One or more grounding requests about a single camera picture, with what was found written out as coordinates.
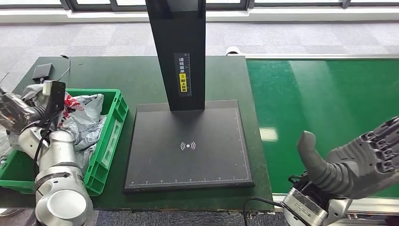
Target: wireless charging symbol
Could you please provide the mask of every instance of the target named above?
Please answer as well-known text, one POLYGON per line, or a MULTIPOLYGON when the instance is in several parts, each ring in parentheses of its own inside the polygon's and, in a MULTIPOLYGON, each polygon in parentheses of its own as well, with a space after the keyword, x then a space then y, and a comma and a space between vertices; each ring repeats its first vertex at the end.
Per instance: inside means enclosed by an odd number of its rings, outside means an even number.
POLYGON ((193 141, 193 142, 191 142, 191 143, 189 143, 189 144, 186 144, 185 142, 182 142, 182 143, 180 144, 180 149, 181 149, 182 151, 184 151, 186 148, 190 148, 190 149, 192 149, 192 150, 195 150, 195 142, 193 141))

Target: robotic arm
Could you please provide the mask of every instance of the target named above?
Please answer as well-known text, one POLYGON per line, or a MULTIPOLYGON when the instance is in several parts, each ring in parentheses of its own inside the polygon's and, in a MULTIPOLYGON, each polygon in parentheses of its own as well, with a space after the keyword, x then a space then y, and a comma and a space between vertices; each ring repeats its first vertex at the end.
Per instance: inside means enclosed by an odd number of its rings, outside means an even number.
POLYGON ((36 219, 47 226, 81 226, 93 204, 75 163, 74 139, 66 131, 48 133, 52 119, 64 108, 65 83, 45 81, 43 94, 48 97, 47 105, 30 107, 1 90, 0 124, 20 134, 22 150, 37 159, 36 219))
POLYGON ((333 149, 323 160, 314 134, 304 131, 297 148, 306 172, 291 176, 282 202, 291 225, 329 225, 342 218, 352 199, 399 183, 399 117, 333 149))

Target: green table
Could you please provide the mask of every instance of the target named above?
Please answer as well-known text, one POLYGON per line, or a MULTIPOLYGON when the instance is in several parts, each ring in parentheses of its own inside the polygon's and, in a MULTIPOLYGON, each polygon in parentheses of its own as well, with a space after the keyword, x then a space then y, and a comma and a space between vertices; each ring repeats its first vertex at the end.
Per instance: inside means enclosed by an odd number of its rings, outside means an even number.
MULTIPOLYGON (((15 89, 21 93, 32 84, 34 68, 52 63, 52 79, 65 71, 68 61, 61 57, 40 57, 15 89)), ((141 193, 124 195, 125 177, 130 140, 137 104, 167 102, 157 57, 72 57, 71 73, 62 81, 69 88, 120 89, 129 106, 118 146, 103 193, 92 197, 95 209, 102 210, 241 210, 250 196, 271 199, 259 126, 244 57, 210 56, 206 61, 206 100, 236 99, 248 146, 248 158, 256 184, 251 188, 218 188, 178 192, 141 193)), ((1 206, 33 207, 32 195, 0 192, 1 206)), ((273 210, 273 206, 251 202, 255 211, 273 210)))
MULTIPOLYGON (((287 193, 287 177, 304 171, 296 149, 302 130, 316 135, 325 157, 399 114, 397 59, 264 59, 247 66, 273 193, 287 193)), ((399 198, 399 185, 375 196, 399 198)))
MULTIPOLYGON (((42 57, 32 68, 44 63, 54 64, 55 78, 67 67, 64 59, 42 57)), ((32 72, 33 69, 27 73, 16 88, 17 92, 31 83, 32 72)), ((304 170, 296 150, 296 142, 302 130, 315 133, 318 151, 325 156, 330 149, 345 144, 397 115, 398 72, 397 59, 245 61, 243 57, 237 56, 208 57, 207 100, 239 100, 250 147, 250 164, 257 185, 254 189, 148 195, 122 195, 121 174, 126 166, 126 147, 130 142, 136 104, 166 102, 157 59, 73 57, 71 75, 66 75, 63 80, 71 88, 121 89, 130 107, 106 188, 101 196, 93 198, 95 207, 135 210, 238 210, 248 196, 270 198, 268 174, 263 154, 260 154, 262 150, 266 157, 272 192, 287 193, 290 188, 287 177, 301 174, 304 170), (140 92, 145 95, 138 100, 135 93, 140 92)), ((398 191, 399 186, 394 186, 376 196, 398 198, 398 191)), ((34 205, 32 196, 15 194, 13 197, 14 203, 19 205, 34 205)), ((2 192, 0 199, 1 206, 13 205, 4 201, 2 192)), ((271 210, 270 206, 260 203, 252 203, 251 207, 253 210, 271 210)))

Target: gray carpet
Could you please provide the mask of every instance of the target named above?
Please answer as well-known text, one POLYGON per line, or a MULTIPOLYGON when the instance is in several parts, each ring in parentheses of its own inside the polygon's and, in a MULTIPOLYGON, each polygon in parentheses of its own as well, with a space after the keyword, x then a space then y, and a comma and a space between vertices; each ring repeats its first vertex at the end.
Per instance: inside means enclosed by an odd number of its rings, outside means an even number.
MULTIPOLYGON (((208 23, 207 55, 229 46, 244 53, 399 54, 399 23, 251 24, 208 23)), ((38 57, 156 55, 149 23, 0 25, 0 86, 13 90, 38 57)), ((31 210, 0 225, 23 226, 31 210)), ((87 226, 241 226, 239 213, 96 213, 87 226)), ((257 215, 252 226, 285 225, 281 213, 257 215)))

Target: black vertical pole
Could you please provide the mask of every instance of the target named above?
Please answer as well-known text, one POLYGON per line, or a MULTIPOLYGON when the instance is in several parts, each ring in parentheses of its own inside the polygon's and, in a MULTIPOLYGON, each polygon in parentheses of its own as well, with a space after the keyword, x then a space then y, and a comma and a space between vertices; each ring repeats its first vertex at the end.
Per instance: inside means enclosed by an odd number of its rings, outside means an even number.
POLYGON ((145 0, 171 111, 205 108, 205 0, 145 0))

